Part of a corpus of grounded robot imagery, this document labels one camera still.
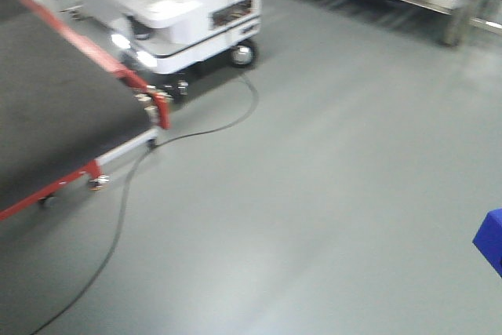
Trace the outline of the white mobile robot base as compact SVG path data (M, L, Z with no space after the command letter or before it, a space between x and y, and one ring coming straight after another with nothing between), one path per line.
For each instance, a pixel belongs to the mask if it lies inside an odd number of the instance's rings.
M258 52L262 0L80 0L113 45L141 67L171 75L227 53L248 67Z

